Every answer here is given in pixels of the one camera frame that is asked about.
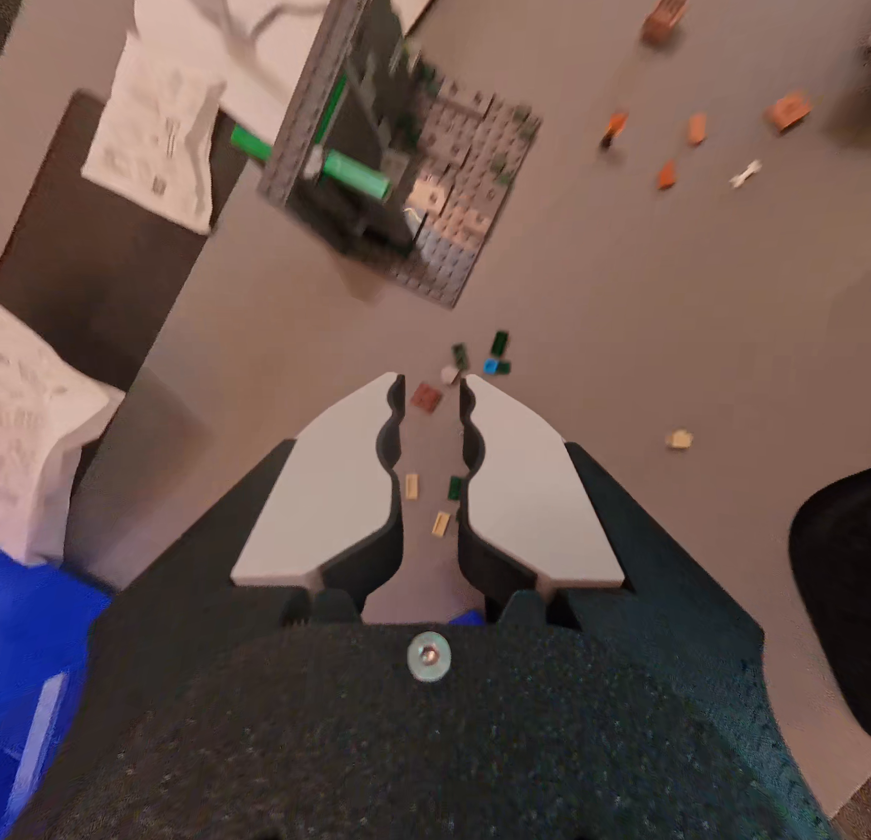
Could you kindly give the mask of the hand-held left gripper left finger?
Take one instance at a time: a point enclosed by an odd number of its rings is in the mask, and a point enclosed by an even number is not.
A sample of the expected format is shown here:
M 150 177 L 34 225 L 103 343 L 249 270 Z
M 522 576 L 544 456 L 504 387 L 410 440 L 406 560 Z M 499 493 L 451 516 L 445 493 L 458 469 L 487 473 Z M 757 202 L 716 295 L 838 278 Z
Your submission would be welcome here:
M 388 371 L 310 422 L 231 571 L 234 585 L 333 588 L 365 605 L 403 557 L 395 466 L 404 415 L 405 377 Z

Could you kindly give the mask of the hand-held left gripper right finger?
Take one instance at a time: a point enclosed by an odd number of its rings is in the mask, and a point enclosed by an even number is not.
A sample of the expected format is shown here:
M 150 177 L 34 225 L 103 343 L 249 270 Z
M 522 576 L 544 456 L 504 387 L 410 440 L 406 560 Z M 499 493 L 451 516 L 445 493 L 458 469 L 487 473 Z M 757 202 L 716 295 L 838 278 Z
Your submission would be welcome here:
M 460 388 L 463 425 L 457 559 L 500 615 L 518 591 L 549 604 L 564 589 L 613 590 L 626 573 L 565 439 L 528 406 L 483 377 Z

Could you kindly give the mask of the pile of small toy bricks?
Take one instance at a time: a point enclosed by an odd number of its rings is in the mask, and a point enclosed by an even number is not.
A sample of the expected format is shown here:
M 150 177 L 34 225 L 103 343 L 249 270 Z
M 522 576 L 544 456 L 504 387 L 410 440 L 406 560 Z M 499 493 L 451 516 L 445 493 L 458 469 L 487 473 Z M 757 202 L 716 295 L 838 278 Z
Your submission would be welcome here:
M 510 374 L 511 363 L 505 358 L 505 351 L 509 346 L 510 334 L 506 330 L 499 330 L 495 333 L 493 342 L 489 348 L 489 355 L 484 361 L 484 374 L 488 376 L 504 376 Z M 460 380 L 468 372 L 470 368 L 470 357 L 467 347 L 463 342 L 458 342 L 450 347 L 451 361 L 441 369 L 441 386 L 453 387 L 459 384 Z M 422 381 L 413 391 L 410 404 L 412 407 L 422 410 L 427 414 L 432 414 L 441 403 L 443 393 L 435 386 Z M 405 499 L 408 501 L 419 500 L 420 497 L 420 476 L 417 473 L 407 473 L 402 482 Z M 460 499 L 462 480 L 457 476 L 450 478 L 448 501 L 457 503 Z M 447 511 L 438 511 L 436 513 L 435 522 L 431 533 L 436 538 L 443 538 L 446 535 L 448 526 L 451 521 L 451 513 Z

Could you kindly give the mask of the brown toy chest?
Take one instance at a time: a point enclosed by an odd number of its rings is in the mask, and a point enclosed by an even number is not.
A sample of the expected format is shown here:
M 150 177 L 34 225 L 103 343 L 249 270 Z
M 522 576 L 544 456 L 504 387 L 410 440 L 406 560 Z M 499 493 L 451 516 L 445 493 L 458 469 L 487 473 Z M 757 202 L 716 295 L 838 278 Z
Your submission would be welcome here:
M 793 92 L 769 106 L 765 111 L 765 119 L 777 133 L 784 134 L 802 123 L 811 111 L 812 105 L 807 94 Z

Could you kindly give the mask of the grey desk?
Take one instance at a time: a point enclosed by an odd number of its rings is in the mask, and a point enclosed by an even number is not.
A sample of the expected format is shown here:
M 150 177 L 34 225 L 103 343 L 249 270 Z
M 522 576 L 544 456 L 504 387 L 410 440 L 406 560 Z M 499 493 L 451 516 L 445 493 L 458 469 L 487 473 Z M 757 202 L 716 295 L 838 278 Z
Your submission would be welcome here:
M 505 329 L 506 391 L 764 628 L 775 715 L 832 816 L 869 777 L 869 736 L 788 530 L 869 466 L 869 129 L 842 110 L 869 0 L 689 0 L 654 48 L 640 33 L 658 1 L 438 0 L 418 27 L 447 73 L 543 119 L 452 311 L 269 208 L 247 165 L 71 507 L 68 557 L 127 585 L 326 406 L 385 371 L 436 383 L 456 342 L 479 371 Z M 793 92 L 812 111 L 779 134 L 765 111 Z M 680 428 L 692 447 L 671 451 Z

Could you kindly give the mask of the white crumpled paper bag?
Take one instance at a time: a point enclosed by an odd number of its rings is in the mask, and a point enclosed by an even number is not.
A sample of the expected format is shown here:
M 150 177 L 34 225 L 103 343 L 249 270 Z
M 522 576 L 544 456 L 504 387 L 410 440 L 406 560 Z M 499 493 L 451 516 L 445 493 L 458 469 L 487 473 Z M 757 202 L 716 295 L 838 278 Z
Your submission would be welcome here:
M 1 549 L 26 567 L 59 564 L 83 449 L 125 393 L 64 362 L 1 309 Z

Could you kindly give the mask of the grey toy brick building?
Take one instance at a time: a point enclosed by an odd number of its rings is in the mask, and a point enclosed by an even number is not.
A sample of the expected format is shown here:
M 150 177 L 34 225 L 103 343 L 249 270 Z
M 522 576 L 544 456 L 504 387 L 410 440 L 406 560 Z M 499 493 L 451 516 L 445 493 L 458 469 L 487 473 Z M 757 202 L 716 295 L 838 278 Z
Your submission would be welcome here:
M 391 0 L 330 0 L 258 188 L 343 256 L 451 309 L 540 125 L 428 62 Z

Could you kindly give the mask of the small white paper sheet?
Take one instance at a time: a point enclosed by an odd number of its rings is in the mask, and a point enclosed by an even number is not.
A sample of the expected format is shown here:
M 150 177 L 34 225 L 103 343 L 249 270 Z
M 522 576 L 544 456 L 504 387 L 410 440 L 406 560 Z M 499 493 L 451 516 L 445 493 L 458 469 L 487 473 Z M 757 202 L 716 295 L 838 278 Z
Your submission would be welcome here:
M 225 82 L 126 35 L 81 176 L 198 235 L 211 231 L 212 137 Z

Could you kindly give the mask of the tan toy brick cube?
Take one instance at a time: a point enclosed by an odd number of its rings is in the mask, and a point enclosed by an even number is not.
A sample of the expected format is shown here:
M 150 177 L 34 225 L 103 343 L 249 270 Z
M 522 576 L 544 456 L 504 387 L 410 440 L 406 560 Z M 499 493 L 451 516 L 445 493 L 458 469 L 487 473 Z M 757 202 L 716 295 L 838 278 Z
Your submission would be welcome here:
M 654 48 L 669 43 L 686 13 L 688 1 L 659 0 L 644 20 L 641 41 Z

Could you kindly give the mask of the white book stand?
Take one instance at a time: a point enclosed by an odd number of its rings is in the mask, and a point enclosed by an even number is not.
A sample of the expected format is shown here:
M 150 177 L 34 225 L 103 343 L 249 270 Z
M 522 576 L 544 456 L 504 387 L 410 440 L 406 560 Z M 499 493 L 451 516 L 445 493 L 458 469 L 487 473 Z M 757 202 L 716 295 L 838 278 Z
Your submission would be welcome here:
M 331 0 L 134 0 L 135 99 L 158 134 L 206 111 L 274 145 Z

